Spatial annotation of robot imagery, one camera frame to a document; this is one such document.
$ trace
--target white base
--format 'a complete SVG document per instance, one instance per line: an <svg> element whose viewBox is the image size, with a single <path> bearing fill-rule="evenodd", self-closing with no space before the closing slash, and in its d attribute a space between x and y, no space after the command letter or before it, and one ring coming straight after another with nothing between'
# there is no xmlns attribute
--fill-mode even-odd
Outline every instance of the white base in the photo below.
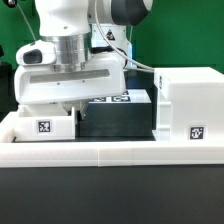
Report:
<svg viewBox="0 0 224 224"><path fill-rule="evenodd" d="M224 164L224 142L11 143L0 124L0 167Z"/></svg>

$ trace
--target green background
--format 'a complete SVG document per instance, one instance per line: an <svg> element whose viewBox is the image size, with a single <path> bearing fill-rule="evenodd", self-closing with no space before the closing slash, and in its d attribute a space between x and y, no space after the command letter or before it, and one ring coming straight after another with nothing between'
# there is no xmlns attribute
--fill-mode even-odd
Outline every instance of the green background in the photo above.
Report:
<svg viewBox="0 0 224 224"><path fill-rule="evenodd" d="M35 34L39 18L33 0L19 0ZM16 51L33 42L18 9L0 2L0 44L13 68ZM154 0L150 15L134 28L138 61L155 67L211 66L224 73L223 0Z"/></svg>

